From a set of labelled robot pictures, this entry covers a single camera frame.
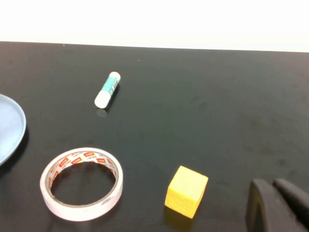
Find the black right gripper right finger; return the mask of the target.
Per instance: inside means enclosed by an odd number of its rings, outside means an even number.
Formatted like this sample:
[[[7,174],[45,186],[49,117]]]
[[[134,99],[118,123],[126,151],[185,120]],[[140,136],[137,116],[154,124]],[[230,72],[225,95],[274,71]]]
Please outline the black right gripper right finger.
[[[303,225],[309,224],[309,194],[285,179],[273,180],[273,186],[285,199]]]

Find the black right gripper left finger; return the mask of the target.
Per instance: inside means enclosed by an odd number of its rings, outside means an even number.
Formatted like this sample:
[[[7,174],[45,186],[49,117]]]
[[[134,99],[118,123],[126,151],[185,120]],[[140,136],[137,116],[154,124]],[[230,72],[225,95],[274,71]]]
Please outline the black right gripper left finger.
[[[250,183],[245,221],[249,232],[307,232],[285,199],[263,179]]]

